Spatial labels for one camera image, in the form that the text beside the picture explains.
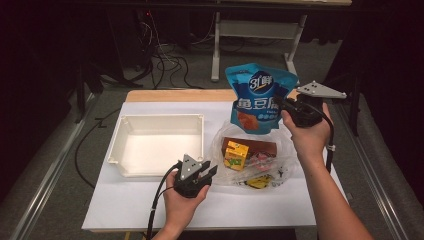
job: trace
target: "wrist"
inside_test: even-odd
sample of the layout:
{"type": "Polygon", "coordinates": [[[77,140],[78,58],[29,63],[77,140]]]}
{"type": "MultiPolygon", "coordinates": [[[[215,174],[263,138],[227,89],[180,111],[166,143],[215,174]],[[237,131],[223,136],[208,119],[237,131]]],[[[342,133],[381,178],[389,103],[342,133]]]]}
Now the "wrist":
{"type": "Polygon", "coordinates": [[[298,154],[298,158],[304,171],[313,171],[315,169],[325,168],[324,157],[322,154],[298,154]]]}
{"type": "Polygon", "coordinates": [[[183,230],[168,223],[159,231],[160,239],[173,240],[178,239],[183,230]]]}

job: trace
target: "hand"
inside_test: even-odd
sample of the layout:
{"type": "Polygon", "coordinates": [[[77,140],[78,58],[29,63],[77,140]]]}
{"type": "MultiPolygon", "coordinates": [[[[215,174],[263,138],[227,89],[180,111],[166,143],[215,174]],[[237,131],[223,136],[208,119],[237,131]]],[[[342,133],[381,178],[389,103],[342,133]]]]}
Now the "hand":
{"type": "MultiPolygon", "coordinates": [[[[171,172],[168,175],[166,188],[174,185],[176,174],[177,172],[171,172]]],[[[197,206],[205,200],[209,187],[209,185],[204,186],[196,198],[185,198],[173,188],[166,190],[164,192],[166,222],[161,231],[169,234],[172,239],[174,237],[176,239],[190,223],[197,206]]]]}
{"type": "MultiPolygon", "coordinates": [[[[323,111],[328,118],[330,113],[327,104],[322,105],[323,111]]],[[[283,123],[292,133],[292,141],[296,148],[299,160],[303,164],[309,159],[321,159],[322,151],[330,136],[330,126],[325,120],[310,128],[298,128],[293,123],[290,114],[283,110],[281,112],[283,123]]]]}

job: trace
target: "white tabletop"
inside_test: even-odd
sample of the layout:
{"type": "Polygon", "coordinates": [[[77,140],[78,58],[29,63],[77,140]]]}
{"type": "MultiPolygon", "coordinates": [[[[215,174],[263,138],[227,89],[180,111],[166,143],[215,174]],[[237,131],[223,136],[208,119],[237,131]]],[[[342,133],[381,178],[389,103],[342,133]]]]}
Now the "white tabletop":
{"type": "MultiPolygon", "coordinates": [[[[215,133],[223,122],[229,119],[231,106],[232,102],[126,102],[120,116],[204,114],[204,148],[207,151],[215,133]]],[[[342,190],[334,169],[331,175],[342,190]]],[[[125,178],[115,165],[105,159],[82,228],[91,231],[146,230],[158,185],[157,178],[125,178]]],[[[165,209],[161,197],[153,228],[161,228],[164,222],[165,209]]],[[[298,167],[282,186],[272,189],[253,190],[212,184],[206,200],[197,208],[187,230],[315,224],[305,177],[302,169],[298,167]]]]}

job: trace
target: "person's left hand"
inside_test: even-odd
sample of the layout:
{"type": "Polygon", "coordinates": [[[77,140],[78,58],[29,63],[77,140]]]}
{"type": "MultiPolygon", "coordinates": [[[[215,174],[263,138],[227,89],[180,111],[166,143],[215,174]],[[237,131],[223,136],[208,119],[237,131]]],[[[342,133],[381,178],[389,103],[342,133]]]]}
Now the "person's left hand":
{"type": "MultiPolygon", "coordinates": [[[[166,178],[166,188],[172,187],[176,171],[171,172],[166,178]]],[[[164,192],[166,222],[162,230],[172,235],[181,234],[193,218],[197,206],[206,198],[209,185],[204,186],[196,198],[185,198],[173,188],[164,192]]]]}

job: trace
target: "person's right hand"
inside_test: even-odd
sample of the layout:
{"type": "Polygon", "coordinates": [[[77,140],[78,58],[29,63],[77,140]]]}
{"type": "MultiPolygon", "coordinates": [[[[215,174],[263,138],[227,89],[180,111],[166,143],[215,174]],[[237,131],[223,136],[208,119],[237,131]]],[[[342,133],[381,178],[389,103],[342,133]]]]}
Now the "person's right hand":
{"type": "MultiPolygon", "coordinates": [[[[327,104],[324,103],[323,111],[330,118],[327,104]]],[[[283,123],[292,133],[292,141],[296,148],[299,160],[322,159],[322,152],[330,136],[330,126],[325,120],[309,128],[298,128],[294,124],[290,114],[283,110],[281,112],[283,123]]]]}

